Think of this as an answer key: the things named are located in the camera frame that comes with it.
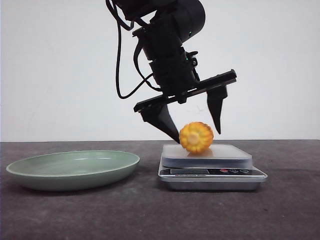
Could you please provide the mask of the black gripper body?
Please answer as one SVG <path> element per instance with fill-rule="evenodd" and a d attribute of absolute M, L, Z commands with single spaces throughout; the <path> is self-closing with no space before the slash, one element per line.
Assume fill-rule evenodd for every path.
<path fill-rule="evenodd" d="M 207 93 L 211 89 L 227 86 L 236 81 L 237 75 L 233 69 L 200 80 L 196 72 L 196 66 L 198 65 L 196 54 L 198 54 L 197 51 L 187 52 L 181 47 L 178 54 L 166 59 L 159 58 L 152 61 L 150 66 L 162 95 L 137 103 L 134 111 L 141 112 L 147 107 L 154 107 L 158 104 L 173 102 L 183 104 L 189 97 Z"/>

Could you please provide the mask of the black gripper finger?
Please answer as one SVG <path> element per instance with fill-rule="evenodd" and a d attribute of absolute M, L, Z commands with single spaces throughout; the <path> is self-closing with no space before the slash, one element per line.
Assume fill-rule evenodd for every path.
<path fill-rule="evenodd" d="M 207 105 L 213 119 L 215 129 L 221 134 L 221 112 L 223 100 L 227 97 L 227 87 L 220 86 L 207 91 Z"/>
<path fill-rule="evenodd" d="M 170 116 L 168 106 L 166 104 L 146 108 L 142 110 L 140 114 L 144 122 L 147 122 L 164 132 L 178 144 L 180 143 L 179 132 Z"/>

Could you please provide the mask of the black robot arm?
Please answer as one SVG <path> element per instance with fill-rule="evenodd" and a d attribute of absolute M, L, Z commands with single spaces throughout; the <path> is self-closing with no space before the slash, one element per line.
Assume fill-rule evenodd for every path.
<path fill-rule="evenodd" d="M 144 52 L 151 67 L 159 96 L 141 101 L 134 111 L 143 120 L 161 130 L 173 140 L 179 132 L 169 114 L 168 104 L 183 104 L 187 98 L 207 94 L 207 105 L 217 131 L 221 129 L 223 100 L 227 85 L 236 81 L 236 72 L 218 74 L 201 80 L 196 72 L 196 52 L 187 52 L 183 43 L 204 26 L 206 15 L 198 0 L 108 0 L 106 6 L 117 23 L 118 30 L 132 31 L 137 37 L 133 62 L 138 63 Z"/>

